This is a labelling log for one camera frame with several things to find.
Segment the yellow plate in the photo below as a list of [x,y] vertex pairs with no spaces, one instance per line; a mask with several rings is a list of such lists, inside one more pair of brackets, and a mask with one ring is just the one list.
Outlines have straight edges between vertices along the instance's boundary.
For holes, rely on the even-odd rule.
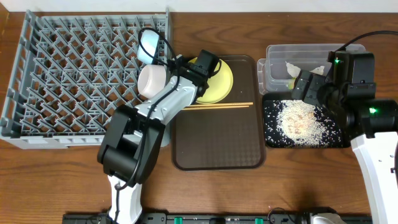
[[[192,59],[191,63],[195,63],[197,58]],[[221,70],[213,77],[207,80],[209,88],[206,90],[203,97],[197,99],[197,103],[208,104],[217,103],[224,99],[232,89],[234,78],[230,67],[221,60]]]

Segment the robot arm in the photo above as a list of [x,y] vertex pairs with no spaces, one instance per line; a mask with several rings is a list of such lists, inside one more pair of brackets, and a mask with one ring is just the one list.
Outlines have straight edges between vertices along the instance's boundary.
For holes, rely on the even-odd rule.
[[344,129],[345,138],[351,140],[363,173],[373,223],[396,223],[397,102],[375,99],[372,53],[331,52],[329,61],[332,67],[326,77],[301,71],[292,98],[322,106],[331,113]]
[[[195,64],[187,63],[174,70],[169,83],[153,98],[134,108],[120,106],[115,110],[97,155],[97,161],[103,165],[104,173],[111,182],[109,222],[116,220],[120,224],[131,224],[138,220],[142,212],[142,183],[155,166],[166,124],[197,97],[203,96],[208,88],[207,80],[214,75],[219,61],[217,56],[202,50]],[[124,138],[126,132],[140,136],[140,143],[135,144]],[[133,170],[139,160],[138,149],[142,144],[142,162],[134,176]],[[114,186],[124,185],[130,177],[134,178],[132,183],[128,182],[128,186],[118,192]]]

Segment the gray plastic dish rack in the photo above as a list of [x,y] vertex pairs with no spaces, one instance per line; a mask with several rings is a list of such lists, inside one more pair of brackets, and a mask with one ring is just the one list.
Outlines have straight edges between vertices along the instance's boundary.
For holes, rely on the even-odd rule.
[[[21,149],[100,145],[113,111],[142,102],[138,31],[171,43],[169,12],[123,16],[45,16],[27,11],[0,119],[1,139]],[[170,58],[159,41],[157,57]],[[138,142],[140,133],[125,133]],[[169,143],[165,133],[162,145]]]

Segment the wooden table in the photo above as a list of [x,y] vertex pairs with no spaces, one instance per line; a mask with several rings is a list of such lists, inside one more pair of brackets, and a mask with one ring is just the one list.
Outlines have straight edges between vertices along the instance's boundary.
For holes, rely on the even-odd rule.
[[[398,14],[176,13],[172,17],[176,53],[194,56],[207,49],[255,60],[265,57],[270,44],[345,43],[373,30],[398,30]],[[0,105],[23,18],[24,13],[10,13],[2,38]],[[377,97],[398,100],[398,38],[380,35],[359,43],[375,54]],[[96,161],[98,147],[20,150],[1,141],[0,148],[1,223],[60,223],[64,213],[100,212],[111,205],[111,187]],[[370,213],[361,170],[350,148],[267,149],[267,160],[258,169],[183,172],[172,164],[168,146],[144,184],[141,202],[147,210],[170,213],[266,214],[272,207],[297,211],[314,206]]]

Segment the rice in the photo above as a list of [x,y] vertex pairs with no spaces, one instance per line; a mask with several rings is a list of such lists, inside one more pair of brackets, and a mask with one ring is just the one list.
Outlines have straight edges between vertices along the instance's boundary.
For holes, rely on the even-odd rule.
[[323,123],[317,121],[315,106],[301,100],[282,100],[282,111],[277,115],[277,130],[293,140],[296,146],[322,145],[322,134],[327,131]]

